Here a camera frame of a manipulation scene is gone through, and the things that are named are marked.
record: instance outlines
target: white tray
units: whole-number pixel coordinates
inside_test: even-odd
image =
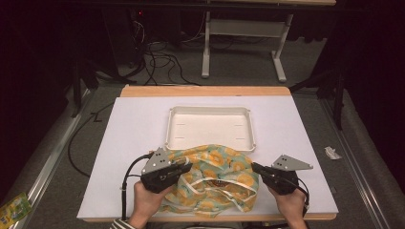
[[[244,154],[256,147],[250,110],[244,107],[174,107],[166,135],[168,150],[219,144]]]

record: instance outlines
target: gray floor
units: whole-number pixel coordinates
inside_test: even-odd
[[[325,42],[306,44],[302,39],[287,42],[282,62],[288,82],[280,84],[274,67],[269,60],[269,46],[274,41],[240,37],[229,49],[227,41],[214,40],[211,51],[211,72],[208,79],[201,78],[202,50],[198,42],[187,43],[197,47],[182,46],[181,49],[156,44],[152,47],[155,55],[159,52],[174,54],[180,61],[183,76],[201,85],[264,85],[291,86],[307,78]],[[158,59],[162,66],[167,59]],[[182,83],[180,69],[174,68],[168,76],[170,66],[157,68],[154,78],[159,84]],[[121,72],[129,70],[121,67]],[[147,81],[146,71],[136,79],[140,85]],[[29,192],[38,176],[43,175],[43,166],[59,151],[58,166],[50,171],[49,182],[38,192],[36,207],[25,221],[25,228],[108,228],[110,223],[88,223],[76,218],[88,178],[80,175],[70,165],[64,141],[70,127],[84,122],[91,112],[96,112],[119,96],[122,84],[100,81],[100,87],[90,92],[82,117],[70,118],[74,104],[53,125],[47,136],[32,155],[24,171],[12,187],[9,197],[20,192]],[[331,221],[311,221],[311,228],[405,228],[402,213],[405,211],[403,193],[383,163],[367,131],[358,118],[347,94],[342,113],[343,131],[337,131],[330,121],[330,101],[319,100],[314,89],[304,89],[294,94],[297,109],[309,135],[309,139],[322,166],[327,182],[339,209],[337,218]],[[91,173],[98,146],[108,123],[111,107],[98,116],[101,122],[90,121],[75,138],[72,155],[77,167]],[[331,146],[343,156],[330,160],[324,148]]]

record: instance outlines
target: white table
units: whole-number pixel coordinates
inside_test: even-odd
[[[79,219],[106,221],[120,218],[119,187],[125,172],[133,160],[164,146],[169,110],[175,106],[243,106],[250,109],[257,147],[249,157],[269,166],[280,154],[285,154],[313,165],[313,170],[297,172],[298,177],[307,184],[310,193],[310,208],[306,218],[336,217],[338,210],[330,188],[287,88],[133,87],[131,90],[150,90],[149,93],[152,93],[145,93],[145,96],[136,93],[136,97],[117,98],[77,215]],[[124,89],[121,96],[131,96],[131,92]],[[140,174],[145,163],[146,160],[138,163],[132,170],[133,174]],[[135,177],[129,178],[128,187],[132,187],[137,180]],[[133,210],[131,188],[127,191],[127,203],[129,216]],[[242,213],[235,207],[215,219],[197,218],[192,214],[157,213],[151,221],[276,219],[282,219],[282,216],[277,210],[274,197],[261,181],[257,201],[251,212]]]

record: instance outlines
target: yellow object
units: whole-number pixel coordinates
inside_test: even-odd
[[[7,229],[31,211],[27,195],[21,193],[0,208],[0,229]]]
[[[168,157],[174,161],[187,157],[193,166],[166,196],[161,211],[215,218],[233,206],[242,212],[252,209],[259,182],[249,157],[221,145],[171,151]]]

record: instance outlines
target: wooden table edge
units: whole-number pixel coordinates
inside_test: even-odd
[[[121,97],[291,95],[287,87],[263,86],[125,86]]]
[[[335,213],[307,213],[305,220],[333,220],[336,218]],[[87,222],[112,222],[115,218],[82,218],[82,220]],[[280,214],[277,215],[262,215],[262,216],[217,216],[214,219],[201,218],[201,217],[184,217],[179,215],[178,217],[155,217],[150,218],[150,222],[209,222],[209,221],[280,221],[284,220],[283,216]]]

